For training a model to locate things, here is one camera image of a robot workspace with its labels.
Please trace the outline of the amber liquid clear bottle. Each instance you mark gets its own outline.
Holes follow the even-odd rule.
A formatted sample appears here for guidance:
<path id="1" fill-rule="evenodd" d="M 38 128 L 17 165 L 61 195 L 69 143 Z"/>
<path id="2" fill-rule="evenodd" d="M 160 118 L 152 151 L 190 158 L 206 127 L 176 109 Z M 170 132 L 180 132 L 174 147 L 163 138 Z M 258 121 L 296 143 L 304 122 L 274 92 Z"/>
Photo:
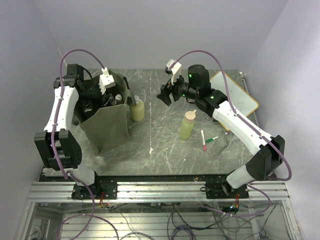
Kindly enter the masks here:
<path id="1" fill-rule="evenodd" d="M 114 100 L 115 100 L 115 104 L 116 104 L 116 105 L 123 104 L 123 102 L 124 102 L 124 99 L 123 99 L 123 97 L 122 97 L 121 94 L 117 94 L 117 95 L 114 97 Z"/>

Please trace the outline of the yellow-green pump bottle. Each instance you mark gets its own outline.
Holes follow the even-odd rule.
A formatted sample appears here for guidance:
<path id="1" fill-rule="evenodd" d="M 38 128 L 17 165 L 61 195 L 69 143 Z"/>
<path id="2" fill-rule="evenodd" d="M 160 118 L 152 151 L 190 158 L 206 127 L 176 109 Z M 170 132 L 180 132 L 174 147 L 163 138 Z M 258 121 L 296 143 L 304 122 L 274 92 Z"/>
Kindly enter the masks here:
<path id="1" fill-rule="evenodd" d="M 135 105 L 130 105 L 130 116 L 132 120 L 139 122 L 145 117 L 145 104 L 144 102 L 137 96 L 134 96 Z"/>

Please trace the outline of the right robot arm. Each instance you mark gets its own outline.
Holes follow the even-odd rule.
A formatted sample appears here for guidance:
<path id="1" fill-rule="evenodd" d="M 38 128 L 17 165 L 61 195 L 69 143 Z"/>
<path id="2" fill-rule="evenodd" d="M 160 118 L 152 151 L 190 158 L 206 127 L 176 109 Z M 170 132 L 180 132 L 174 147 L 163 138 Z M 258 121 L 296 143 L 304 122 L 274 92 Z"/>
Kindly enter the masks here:
<path id="1" fill-rule="evenodd" d="M 264 181 L 284 160 L 285 140 L 264 132 L 238 111 L 227 96 L 211 86 L 209 71 L 201 64 L 191 65 L 188 80 L 181 74 L 182 66 L 171 60 L 165 72 L 171 76 L 156 96 L 167 106 L 181 97 L 194 101 L 199 110 L 226 126 L 253 155 L 249 162 L 226 175 L 216 191 L 226 198 L 233 197 L 238 188 Z"/>

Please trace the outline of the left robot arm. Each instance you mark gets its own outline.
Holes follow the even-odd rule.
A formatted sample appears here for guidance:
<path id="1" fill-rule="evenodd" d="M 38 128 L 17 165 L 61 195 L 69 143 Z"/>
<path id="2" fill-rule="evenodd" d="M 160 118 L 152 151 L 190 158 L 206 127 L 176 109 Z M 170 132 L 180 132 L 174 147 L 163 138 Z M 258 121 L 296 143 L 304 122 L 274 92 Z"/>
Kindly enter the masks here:
<path id="1" fill-rule="evenodd" d="M 82 161 L 82 149 L 71 133 L 75 118 L 84 122 L 100 108 L 111 104 L 108 89 L 116 85 L 106 67 L 90 79 L 79 64 L 67 65 L 67 73 L 53 82 L 54 103 L 43 131 L 34 135 L 34 143 L 44 165 L 45 173 L 72 178 L 74 200 L 96 199 L 103 193 L 98 174 Z"/>

